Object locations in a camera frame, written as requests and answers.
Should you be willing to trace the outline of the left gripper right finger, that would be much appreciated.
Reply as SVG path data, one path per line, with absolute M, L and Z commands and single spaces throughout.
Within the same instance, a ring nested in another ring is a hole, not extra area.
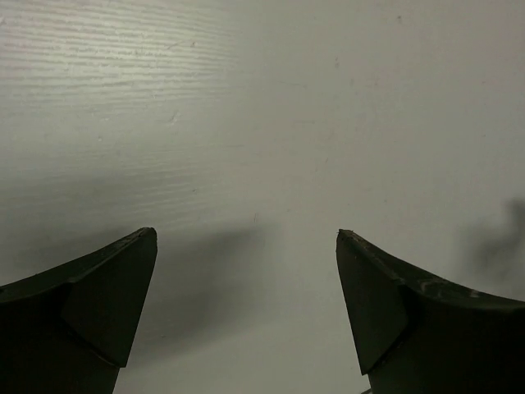
M 521 393 L 524 304 L 461 286 L 349 230 L 336 260 L 374 393 Z

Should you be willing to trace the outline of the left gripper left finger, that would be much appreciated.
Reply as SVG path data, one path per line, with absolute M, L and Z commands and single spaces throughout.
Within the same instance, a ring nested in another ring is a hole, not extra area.
M 1 288 L 3 393 L 111 393 L 135 339 L 158 254 L 140 228 Z

